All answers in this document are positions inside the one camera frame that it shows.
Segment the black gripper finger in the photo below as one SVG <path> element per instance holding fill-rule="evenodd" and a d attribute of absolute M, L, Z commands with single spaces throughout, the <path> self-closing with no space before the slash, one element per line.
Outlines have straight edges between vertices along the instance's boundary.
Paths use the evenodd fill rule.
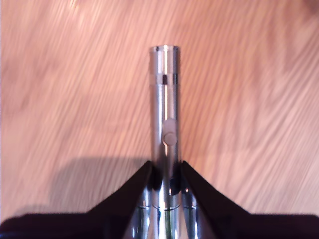
<path fill-rule="evenodd" d="M 117 191 L 87 213 L 90 239 L 146 239 L 149 235 L 151 200 L 141 201 L 152 175 L 147 161 Z"/>
<path fill-rule="evenodd" d="M 186 161 L 181 164 L 182 206 L 190 239 L 237 239 L 236 219 L 249 213 L 216 190 Z"/>

